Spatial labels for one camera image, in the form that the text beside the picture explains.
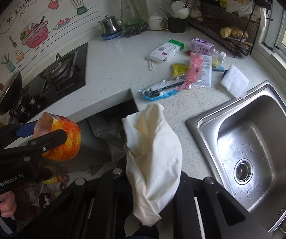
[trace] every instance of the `white cloth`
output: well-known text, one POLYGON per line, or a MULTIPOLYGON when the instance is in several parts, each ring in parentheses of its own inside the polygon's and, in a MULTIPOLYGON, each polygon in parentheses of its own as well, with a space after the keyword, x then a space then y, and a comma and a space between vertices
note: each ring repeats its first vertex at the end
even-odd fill
POLYGON ((245 99, 249 80, 236 66, 231 65, 221 80, 221 85, 236 99, 239 97, 245 99))
POLYGON ((122 119, 127 144, 126 175, 132 186, 133 213, 152 226, 173 199, 182 170, 181 143, 166 122, 161 104, 122 119))

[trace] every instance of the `white lid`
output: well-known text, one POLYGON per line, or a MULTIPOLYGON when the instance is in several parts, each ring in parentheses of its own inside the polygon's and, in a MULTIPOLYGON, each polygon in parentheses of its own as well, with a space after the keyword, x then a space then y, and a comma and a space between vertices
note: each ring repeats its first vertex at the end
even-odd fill
POLYGON ((154 13, 150 18, 149 20, 161 20, 162 17, 161 16, 158 16, 157 13, 154 13))
POLYGON ((225 61, 225 58, 226 58, 226 53, 221 52, 220 55, 218 56, 219 63, 222 64, 225 61))

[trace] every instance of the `stainless steel kettle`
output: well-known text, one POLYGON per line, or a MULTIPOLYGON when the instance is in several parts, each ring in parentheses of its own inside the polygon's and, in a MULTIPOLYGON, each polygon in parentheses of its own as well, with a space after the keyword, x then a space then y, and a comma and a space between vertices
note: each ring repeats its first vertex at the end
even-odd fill
POLYGON ((104 34, 114 34, 118 33, 122 28, 122 22, 119 19, 115 19, 114 16, 106 15, 105 18, 99 21, 102 25, 104 34))

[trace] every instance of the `sink basin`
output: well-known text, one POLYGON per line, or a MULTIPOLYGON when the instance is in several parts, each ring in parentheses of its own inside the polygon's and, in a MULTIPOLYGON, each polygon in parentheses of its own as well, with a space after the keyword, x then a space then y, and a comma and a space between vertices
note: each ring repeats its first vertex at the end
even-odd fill
POLYGON ((286 97, 265 81, 187 125, 217 181, 273 233, 286 217, 286 97))

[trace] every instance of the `cupcake illustration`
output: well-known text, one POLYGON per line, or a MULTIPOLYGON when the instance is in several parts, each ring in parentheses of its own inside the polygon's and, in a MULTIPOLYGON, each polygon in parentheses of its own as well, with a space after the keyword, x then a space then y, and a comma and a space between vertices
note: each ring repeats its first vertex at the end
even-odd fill
POLYGON ((17 49, 15 56, 16 60, 21 61, 24 58, 24 53, 21 50, 17 49))

